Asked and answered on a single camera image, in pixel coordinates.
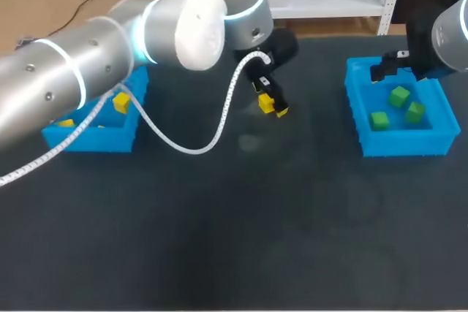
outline white cable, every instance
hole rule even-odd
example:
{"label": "white cable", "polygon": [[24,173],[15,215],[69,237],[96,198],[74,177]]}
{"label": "white cable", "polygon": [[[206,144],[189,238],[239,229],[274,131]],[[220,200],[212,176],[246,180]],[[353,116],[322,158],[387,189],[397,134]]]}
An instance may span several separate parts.
{"label": "white cable", "polygon": [[[162,140],[164,140],[171,147],[175,148],[177,151],[180,151],[182,153],[188,153],[190,155],[200,155],[202,153],[209,152],[218,143],[218,140],[221,137],[222,131],[224,129],[224,125],[226,124],[227,113],[229,112],[229,107],[233,99],[235,84],[237,83],[237,80],[239,76],[241,75],[242,69],[244,69],[247,63],[251,61],[253,58],[261,58],[266,65],[271,63],[270,57],[261,51],[254,51],[248,54],[245,58],[243,58],[241,62],[239,62],[239,65],[234,71],[233,78],[227,90],[226,100],[224,101],[224,106],[222,108],[222,114],[221,114],[221,119],[219,121],[218,129],[216,130],[216,133],[213,139],[210,141],[210,143],[204,148],[197,149],[197,150],[184,148],[183,146],[180,146],[179,144],[174,143],[172,140],[166,137],[164,133],[162,133],[156,127],[153,121],[149,118],[149,116],[146,114],[145,110],[143,109],[143,107],[141,106],[137,98],[135,98],[133,93],[125,85],[121,83],[119,83],[117,86],[123,91],[125,91],[127,94],[129,94],[130,98],[132,99],[132,102],[135,104],[137,110],[141,113],[143,119]],[[89,126],[89,124],[96,118],[99,111],[101,111],[107,98],[112,96],[112,94],[113,94],[113,89],[108,91],[103,96],[101,96],[101,99],[98,101],[98,103],[96,104],[94,109],[89,113],[89,115],[84,119],[84,121],[81,122],[80,125],[63,142],[58,144],[55,148],[50,149],[47,153],[45,153],[41,157],[35,159],[32,162],[29,162],[26,166],[18,168],[16,171],[13,171],[3,177],[0,177],[0,187],[5,186],[8,183],[14,182],[15,180],[27,175],[28,173],[34,171],[35,169],[41,167],[46,162],[53,159],[55,156],[59,155],[60,152],[62,152],[66,147],[72,144],[76,140],[76,138],[78,138],[78,136],[81,133],[83,133],[83,131]]]}
{"label": "white cable", "polygon": [[98,101],[94,109],[89,113],[89,115],[84,119],[83,122],[60,144],[58,144],[55,148],[50,149],[47,153],[42,155],[41,157],[35,159],[32,162],[29,162],[26,166],[18,168],[16,171],[13,171],[3,177],[0,177],[0,186],[5,186],[8,183],[14,182],[15,180],[27,175],[28,173],[34,171],[36,168],[41,167],[46,162],[53,159],[55,156],[59,155],[68,145],[72,144],[78,138],[78,136],[83,133],[86,127],[96,118],[99,111],[104,106],[105,101],[109,96],[113,94],[113,91],[108,91],[104,94],[101,99]]}
{"label": "white cable", "polygon": [[141,117],[143,117],[143,119],[146,121],[146,123],[151,127],[151,129],[153,129],[154,133],[156,133],[158,135],[158,137],[160,137],[164,142],[166,142],[169,146],[171,146],[172,148],[174,148],[177,151],[180,151],[182,153],[188,153],[189,155],[201,155],[202,153],[209,152],[218,143],[218,140],[221,137],[222,131],[224,129],[224,125],[226,124],[227,113],[229,112],[229,107],[231,105],[231,100],[233,99],[235,84],[237,83],[237,80],[238,80],[239,76],[241,75],[242,69],[253,58],[261,58],[263,60],[263,62],[265,62],[266,65],[271,63],[270,57],[268,55],[266,55],[265,53],[261,52],[261,51],[254,51],[254,52],[248,54],[245,58],[243,58],[241,60],[241,62],[239,62],[239,65],[237,66],[237,68],[234,71],[233,78],[232,78],[231,83],[229,84],[229,88],[227,90],[226,100],[224,101],[224,106],[222,108],[222,114],[221,114],[221,119],[219,120],[218,129],[216,130],[216,133],[215,133],[213,139],[209,142],[209,144],[207,146],[205,146],[204,148],[201,148],[201,149],[193,150],[193,149],[184,148],[183,146],[180,146],[179,144],[176,144],[171,139],[166,137],[165,134],[162,133],[161,130],[158,127],[156,127],[156,125],[153,123],[153,121],[149,118],[149,116],[146,114],[145,110],[143,109],[143,107],[141,106],[141,104],[139,103],[137,98],[135,98],[133,93],[125,85],[123,85],[121,83],[119,83],[117,86],[121,90],[125,91],[125,93],[127,93],[130,96],[130,98],[132,99],[133,104],[135,104],[137,110],[141,113]]}

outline silver arm segment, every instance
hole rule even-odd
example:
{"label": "silver arm segment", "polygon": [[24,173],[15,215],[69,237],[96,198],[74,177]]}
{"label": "silver arm segment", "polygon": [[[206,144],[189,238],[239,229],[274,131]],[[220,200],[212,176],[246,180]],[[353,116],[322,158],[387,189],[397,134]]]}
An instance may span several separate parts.
{"label": "silver arm segment", "polygon": [[123,0],[107,16],[0,58],[0,147],[80,109],[139,66],[208,69],[273,31],[267,0]]}

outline robotic arm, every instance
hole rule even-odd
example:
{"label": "robotic arm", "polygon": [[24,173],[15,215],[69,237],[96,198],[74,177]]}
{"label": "robotic arm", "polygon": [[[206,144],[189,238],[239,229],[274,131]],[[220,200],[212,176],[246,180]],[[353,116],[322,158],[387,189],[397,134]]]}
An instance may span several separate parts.
{"label": "robotic arm", "polygon": [[460,0],[449,9],[432,7],[415,13],[407,23],[408,49],[386,53],[371,68],[372,81],[410,68],[417,80],[468,72],[468,6]]}
{"label": "robotic arm", "polygon": [[0,58],[0,147],[80,109],[139,66],[211,68],[224,41],[242,57],[255,87],[287,109],[272,72],[298,50],[293,34],[273,29],[267,0],[122,0],[83,26],[38,39]]}

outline white shelf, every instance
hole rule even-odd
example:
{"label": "white shelf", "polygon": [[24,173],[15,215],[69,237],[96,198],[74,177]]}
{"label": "white shelf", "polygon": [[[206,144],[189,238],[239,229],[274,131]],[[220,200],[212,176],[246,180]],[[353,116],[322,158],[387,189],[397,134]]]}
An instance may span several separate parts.
{"label": "white shelf", "polygon": [[291,0],[271,9],[273,18],[343,18],[382,16],[385,0]]}

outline screw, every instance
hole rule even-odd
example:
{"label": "screw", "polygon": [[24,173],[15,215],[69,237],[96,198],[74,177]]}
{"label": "screw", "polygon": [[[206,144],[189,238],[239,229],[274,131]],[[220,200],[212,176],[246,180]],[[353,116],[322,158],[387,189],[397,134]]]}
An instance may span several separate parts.
{"label": "screw", "polygon": [[52,94],[52,92],[48,91],[48,92],[45,94],[45,101],[46,101],[46,102],[49,102],[50,100],[53,100],[53,94]]}

